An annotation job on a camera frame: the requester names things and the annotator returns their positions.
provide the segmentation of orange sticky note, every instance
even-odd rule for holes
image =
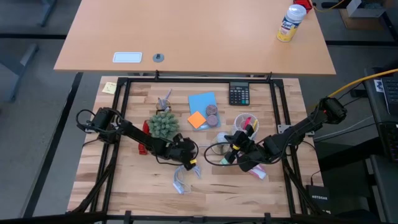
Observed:
[[[199,111],[194,112],[193,115],[191,115],[188,118],[189,123],[192,124],[194,128],[199,128],[203,123],[206,122],[206,118],[203,117],[202,114],[199,113]]]

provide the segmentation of calculator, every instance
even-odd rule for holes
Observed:
[[[248,82],[229,83],[229,104],[236,106],[249,106],[250,94]]]

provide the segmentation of yellow sticky note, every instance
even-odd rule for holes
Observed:
[[[104,89],[102,90],[103,93],[114,94],[116,91],[116,83],[106,82]]]
[[[203,123],[206,122],[206,118],[203,117],[202,114],[199,113],[199,111],[196,111],[188,118],[188,121],[192,124],[194,128],[199,128],[201,125],[203,125]]]

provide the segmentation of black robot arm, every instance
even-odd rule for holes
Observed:
[[[179,133],[173,138],[173,141],[153,138],[132,125],[130,121],[123,119],[120,113],[112,108],[98,109],[94,118],[87,121],[87,124],[81,124],[78,116],[79,113],[76,116],[77,126],[84,132],[90,130],[99,133],[100,141],[114,144],[121,135],[124,135],[145,145],[156,159],[160,157],[181,162],[187,170],[192,169],[196,164],[194,160],[197,154],[197,152],[195,153],[196,143],[189,138],[183,138]]]
[[[236,158],[240,168],[245,172],[259,163],[274,164],[282,158],[287,146],[300,144],[305,133],[319,130],[324,123],[338,124],[345,119],[346,113],[347,110],[336,98],[323,98],[307,118],[287,128],[282,134],[268,136],[257,144],[249,139],[253,130],[248,125],[246,131],[237,131],[233,136],[225,136],[236,151],[244,154],[239,156],[232,151],[225,155],[225,159],[232,163]]]

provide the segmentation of green plant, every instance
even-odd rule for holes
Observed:
[[[154,138],[172,138],[179,128],[178,120],[169,112],[153,115],[147,120],[147,124]]]

